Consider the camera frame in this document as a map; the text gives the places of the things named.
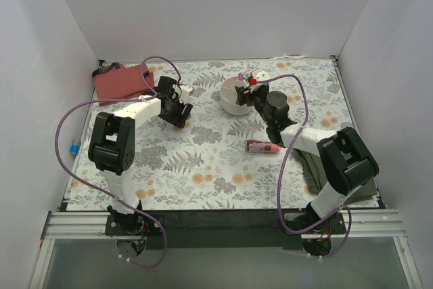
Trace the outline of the white divided round container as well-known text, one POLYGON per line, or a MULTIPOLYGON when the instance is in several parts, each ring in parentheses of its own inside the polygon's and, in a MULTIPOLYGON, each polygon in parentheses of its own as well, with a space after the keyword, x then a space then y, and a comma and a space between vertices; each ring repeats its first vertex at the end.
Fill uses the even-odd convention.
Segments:
POLYGON ((220 88, 220 104, 226 113, 233 116, 244 116, 252 111, 252 106, 246 104, 240 106, 237 102, 235 86, 246 86, 245 81, 241 81, 237 76, 228 78, 220 88))

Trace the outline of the blue grey glue stick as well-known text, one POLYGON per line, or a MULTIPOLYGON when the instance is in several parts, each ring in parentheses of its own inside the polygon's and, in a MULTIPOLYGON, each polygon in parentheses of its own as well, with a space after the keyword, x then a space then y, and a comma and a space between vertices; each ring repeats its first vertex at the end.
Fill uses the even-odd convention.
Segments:
POLYGON ((80 151, 80 147, 81 142, 79 140, 74 140, 70 146, 70 154, 76 156, 80 151))

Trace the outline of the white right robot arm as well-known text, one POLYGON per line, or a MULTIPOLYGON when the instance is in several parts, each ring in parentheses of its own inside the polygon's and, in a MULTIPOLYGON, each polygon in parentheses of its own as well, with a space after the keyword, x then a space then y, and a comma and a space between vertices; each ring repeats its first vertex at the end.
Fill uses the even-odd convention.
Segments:
POLYGON ((329 214, 379 173, 379 167, 363 140, 352 127, 329 131, 302 127, 289 117, 287 96, 270 91, 267 84, 235 86, 237 102, 252 106, 264 120, 271 143, 292 149, 306 158, 319 159, 325 173, 325 185, 316 198, 309 202, 304 214, 293 220, 298 226, 308 227, 314 233, 325 231, 330 224, 329 214))

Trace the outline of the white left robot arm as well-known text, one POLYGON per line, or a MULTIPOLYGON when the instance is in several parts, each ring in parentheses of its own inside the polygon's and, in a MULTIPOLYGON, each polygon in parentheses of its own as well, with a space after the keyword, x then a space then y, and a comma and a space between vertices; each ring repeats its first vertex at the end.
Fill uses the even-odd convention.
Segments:
POLYGON ((140 199, 129 171, 135 158, 136 130, 154 117, 182 129, 193 108, 192 94, 191 85, 179 85, 175 79, 162 76, 154 91, 145 91, 122 110, 101 112, 95 118, 88 157, 114 195, 108 210, 123 214, 120 226, 128 234, 138 234, 144 226, 143 217, 135 212, 140 199))

